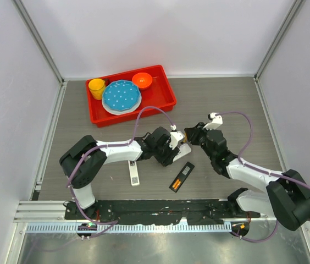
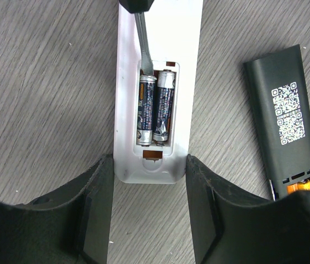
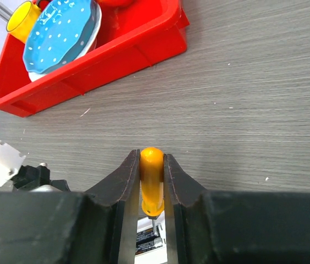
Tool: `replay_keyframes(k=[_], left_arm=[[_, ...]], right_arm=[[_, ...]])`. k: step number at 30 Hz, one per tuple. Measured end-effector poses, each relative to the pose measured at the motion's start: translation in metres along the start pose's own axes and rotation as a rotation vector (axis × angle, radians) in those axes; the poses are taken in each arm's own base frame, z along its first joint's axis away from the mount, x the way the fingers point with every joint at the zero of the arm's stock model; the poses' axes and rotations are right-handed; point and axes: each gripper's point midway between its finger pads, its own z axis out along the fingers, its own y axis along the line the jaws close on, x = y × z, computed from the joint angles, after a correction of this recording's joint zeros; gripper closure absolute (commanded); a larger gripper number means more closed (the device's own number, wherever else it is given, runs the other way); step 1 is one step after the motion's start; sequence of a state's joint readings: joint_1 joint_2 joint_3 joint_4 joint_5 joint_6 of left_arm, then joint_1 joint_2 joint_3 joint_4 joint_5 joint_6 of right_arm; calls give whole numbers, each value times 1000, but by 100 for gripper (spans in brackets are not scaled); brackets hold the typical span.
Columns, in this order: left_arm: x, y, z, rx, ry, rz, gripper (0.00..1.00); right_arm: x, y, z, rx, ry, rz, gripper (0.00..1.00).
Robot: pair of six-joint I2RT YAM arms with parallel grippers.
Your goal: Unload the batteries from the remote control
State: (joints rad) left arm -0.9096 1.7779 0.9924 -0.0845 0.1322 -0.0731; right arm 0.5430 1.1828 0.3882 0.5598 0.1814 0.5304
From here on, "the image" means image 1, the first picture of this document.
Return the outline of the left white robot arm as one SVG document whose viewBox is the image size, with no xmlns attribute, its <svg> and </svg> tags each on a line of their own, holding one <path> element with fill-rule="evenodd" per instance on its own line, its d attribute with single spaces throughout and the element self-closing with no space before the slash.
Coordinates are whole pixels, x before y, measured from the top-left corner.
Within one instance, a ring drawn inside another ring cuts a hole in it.
<svg viewBox="0 0 310 264">
<path fill-rule="evenodd" d="M 128 141 L 103 142 L 91 135 L 84 136 L 59 160 L 68 177 L 67 187 L 77 204 L 77 213 L 83 219 L 91 219 L 95 215 L 96 199 L 91 182 L 103 165 L 120 161 L 138 162 L 153 157 L 166 167 L 179 154 L 178 144 L 184 137 L 180 131 L 167 131 L 161 126 L 152 133 Z"/>
</svg>

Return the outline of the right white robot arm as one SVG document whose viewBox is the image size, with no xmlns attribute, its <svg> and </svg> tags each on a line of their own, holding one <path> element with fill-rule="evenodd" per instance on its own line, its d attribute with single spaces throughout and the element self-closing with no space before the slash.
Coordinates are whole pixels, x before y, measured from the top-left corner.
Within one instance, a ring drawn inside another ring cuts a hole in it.
<svg viewBox="0 0 310 264">
<path fill-rule="evenodd" d="M 257 212 L 275 217 L 288 230 L 296 230 L 310 220 L 310 190 L 295 170 L 279 172 L 249 163 L 232 153 L 222 131 L 207 130 L 200 122 L 185 128 L 188 142 L 200 146 L 214 171 L 226 178 L 239 180 L 256 189 L 240 189 L 231 194 L 227 209 L 233 217 Z"/>
</svg>

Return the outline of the orange handled screwdriver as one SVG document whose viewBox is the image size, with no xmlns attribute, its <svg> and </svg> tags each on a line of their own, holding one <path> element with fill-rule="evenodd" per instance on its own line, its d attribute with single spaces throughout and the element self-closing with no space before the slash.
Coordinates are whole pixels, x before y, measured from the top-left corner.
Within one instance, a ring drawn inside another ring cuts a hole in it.
<svg viewBox="0 0 310 264">
<path fill-rule="evenodd" d="M 184 138 L 183 138 L 181 144 L 184 144 L 186 142 L 187 142 L 187 135 L 186 135 L 186 133 L 184 133 Z"/>
</svg>

